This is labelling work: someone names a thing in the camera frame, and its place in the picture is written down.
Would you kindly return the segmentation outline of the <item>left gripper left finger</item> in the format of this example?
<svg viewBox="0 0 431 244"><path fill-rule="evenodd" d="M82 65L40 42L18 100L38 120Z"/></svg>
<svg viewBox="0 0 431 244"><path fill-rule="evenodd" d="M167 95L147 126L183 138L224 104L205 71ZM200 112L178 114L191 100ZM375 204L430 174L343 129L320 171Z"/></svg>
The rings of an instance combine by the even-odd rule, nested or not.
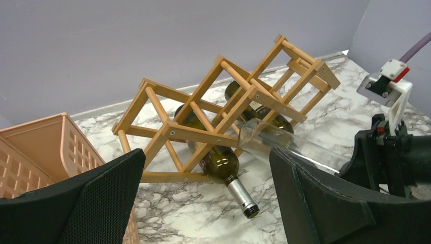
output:
<svg viewBox="0 0 431 244"><path fill-rule="evenodd" d="M146 156L135 149L53 185L1 199L1 243L122 243Z"/></svg>

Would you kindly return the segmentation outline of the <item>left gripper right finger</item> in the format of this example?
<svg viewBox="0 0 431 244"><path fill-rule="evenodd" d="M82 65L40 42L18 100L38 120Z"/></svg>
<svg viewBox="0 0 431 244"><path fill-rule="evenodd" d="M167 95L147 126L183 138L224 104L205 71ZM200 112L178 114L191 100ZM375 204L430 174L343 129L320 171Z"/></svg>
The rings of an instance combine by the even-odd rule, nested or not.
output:
<svg viewBox="0 0 431 244"><path fill-rule="evenodd" d="M430 243L430 201L379 193L269 154L288 243Z"/></svg>

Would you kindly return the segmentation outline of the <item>green wine bottle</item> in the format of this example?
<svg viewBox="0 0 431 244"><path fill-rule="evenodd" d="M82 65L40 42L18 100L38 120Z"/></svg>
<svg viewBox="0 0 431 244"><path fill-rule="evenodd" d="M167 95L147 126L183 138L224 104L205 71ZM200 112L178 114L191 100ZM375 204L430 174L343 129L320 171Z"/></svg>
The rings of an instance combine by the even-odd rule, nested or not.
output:
<svg viewBox="0 0 431 244"><path fill-rule="evenodd" d="M212 182L227 187L246 218L254 218L260 212L238 177L239 160L230 147L214 146L200 160L199 166Z"/></svg>
<svg viewBox="0 0 431 244"><path fill-rule="evenodd" d="M226 90L224 92L225 99L228 101L239 88L240 85L235 80L231 82L226 87ZM265 107L264 105L261 105L255 101L251 101L249 106L241 114L241 118L245 121L248 121L253 118L263 120L270 111L270 108ZM282 130L294 134L292 125L280 114L278 114L275 119L273 119L270 123Z"/></svg>

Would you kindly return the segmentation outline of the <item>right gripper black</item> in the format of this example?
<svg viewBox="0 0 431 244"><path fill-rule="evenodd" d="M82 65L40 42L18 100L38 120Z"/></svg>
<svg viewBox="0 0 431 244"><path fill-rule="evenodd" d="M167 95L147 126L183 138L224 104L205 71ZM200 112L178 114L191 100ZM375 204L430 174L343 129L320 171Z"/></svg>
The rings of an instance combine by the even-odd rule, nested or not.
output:
<svg viewBox="0 0 431 244"><path fill-rule="evenodd" d="M352 157L338 177L377 192L379 183L386 184L390 195L410 197L412 187L430 186L430 135L409 134L404 121L391 134L389 121L376 114L372 132L355 135Z"/></svg>

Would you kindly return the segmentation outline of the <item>tall clear glass bottle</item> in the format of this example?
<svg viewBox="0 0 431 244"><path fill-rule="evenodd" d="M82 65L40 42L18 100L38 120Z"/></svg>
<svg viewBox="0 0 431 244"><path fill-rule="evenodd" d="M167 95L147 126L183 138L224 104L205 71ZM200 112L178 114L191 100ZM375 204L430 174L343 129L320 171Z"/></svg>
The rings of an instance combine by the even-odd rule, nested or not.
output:
<svg viewBox="0 0 431 244"><path fill-rule="evenodd" d="M238 147L266 164L269 164L271 150L280 148L289 160L306 163L332 175L340 173L342 166L349 162L344 156L257 118L240 128Z"/></svg>

